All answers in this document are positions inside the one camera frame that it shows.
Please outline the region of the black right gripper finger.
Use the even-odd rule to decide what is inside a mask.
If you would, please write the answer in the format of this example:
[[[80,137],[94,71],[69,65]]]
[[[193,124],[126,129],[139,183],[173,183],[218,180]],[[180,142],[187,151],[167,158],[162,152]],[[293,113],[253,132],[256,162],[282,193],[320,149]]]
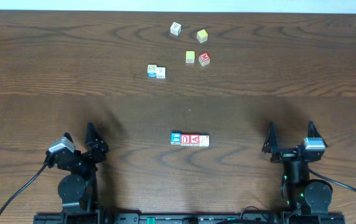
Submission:
[[[317,128],[314,125],[313,121],[308,122],[308,128],[307,128],[307,136],[309,138],[321,138],[322,142],[324,143],[324,146],[327,147],[327,143],[324,141],[322,136],[319,134]]]
[[[279,152],[278,138],[276,133],[276,125],[270,122],[267,137],[262,147],[263,153],[277,153]]]

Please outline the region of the wooden block drawing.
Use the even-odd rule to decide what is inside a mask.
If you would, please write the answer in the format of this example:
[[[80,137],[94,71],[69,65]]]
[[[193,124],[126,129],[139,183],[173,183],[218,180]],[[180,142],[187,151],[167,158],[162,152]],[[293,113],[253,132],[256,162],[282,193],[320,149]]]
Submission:
[[[200,135],[199,134],[191,134],[190,135],[190,146],[199,146],[200,144]]]

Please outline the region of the wooden block brown picture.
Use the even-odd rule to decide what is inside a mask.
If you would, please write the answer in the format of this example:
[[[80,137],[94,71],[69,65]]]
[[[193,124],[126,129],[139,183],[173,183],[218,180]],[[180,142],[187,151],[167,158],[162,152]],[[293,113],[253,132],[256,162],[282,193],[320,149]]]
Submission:
[[[171,133],[171,144],[180,145],[180,136],[181,133]]]

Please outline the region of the wooden block with drawing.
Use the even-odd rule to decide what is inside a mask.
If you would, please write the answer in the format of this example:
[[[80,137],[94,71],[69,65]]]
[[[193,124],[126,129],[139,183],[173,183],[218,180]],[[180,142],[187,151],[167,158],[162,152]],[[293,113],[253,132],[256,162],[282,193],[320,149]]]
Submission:
[[[200,135],[199,136],[199,146],[200,147],[209,147],[210,137],[209,135]]]

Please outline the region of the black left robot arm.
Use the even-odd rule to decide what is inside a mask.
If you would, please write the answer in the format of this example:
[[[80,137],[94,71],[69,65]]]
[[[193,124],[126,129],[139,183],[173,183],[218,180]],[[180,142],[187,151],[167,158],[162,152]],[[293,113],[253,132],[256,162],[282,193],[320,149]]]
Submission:
[[[71,135],[65,133],[46,152],[44,162],[49,168],[57,166],[70,172],[58,186],[62,210],[68,215],[90,213],[98,206],[96,165],[106,160],[109,147],[93,123],[87,124],[85,145],[89,147],[87,152],[77,150]]]

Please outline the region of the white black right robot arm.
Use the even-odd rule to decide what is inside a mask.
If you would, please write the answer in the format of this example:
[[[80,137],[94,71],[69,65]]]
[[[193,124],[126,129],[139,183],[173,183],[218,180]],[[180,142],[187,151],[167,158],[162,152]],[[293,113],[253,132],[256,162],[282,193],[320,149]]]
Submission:
[[[291,210],[301,215],[326,215],[332,201],[332,186],[325,180],[310,178],[309,163],[319,161],[327,147],[312,121],[308,122],[307,137],[296,147],[279,147],[276,126],[270,123],[262,151],[271,154],[272,163],[284,168],[281,195]]]

